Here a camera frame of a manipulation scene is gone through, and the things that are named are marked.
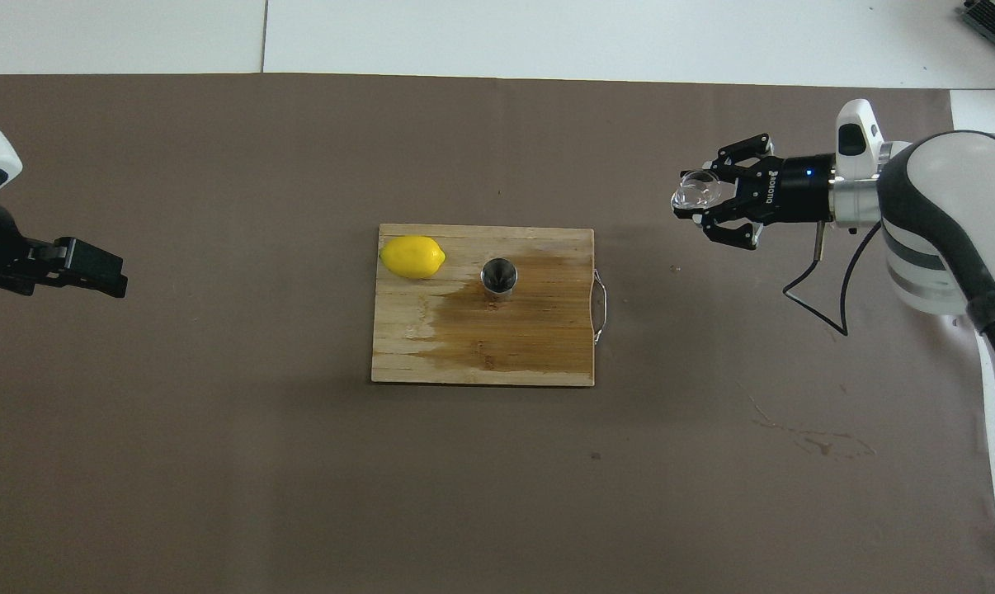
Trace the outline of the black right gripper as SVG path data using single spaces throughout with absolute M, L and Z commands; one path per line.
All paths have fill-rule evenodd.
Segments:
M 749 218 L 737 207 L 672 204 L 678 219 L 692 222 L 712 242 L 743 251 L 756 251 L 763 224 L 818 223 L 834 220 L 831 181 L 836 157 L 773 157 L 768 133 L 721 147 L 712 161 L 689 174 L 709 174 L 713 179 L 749 179 L 757 188 L 749 192 Z

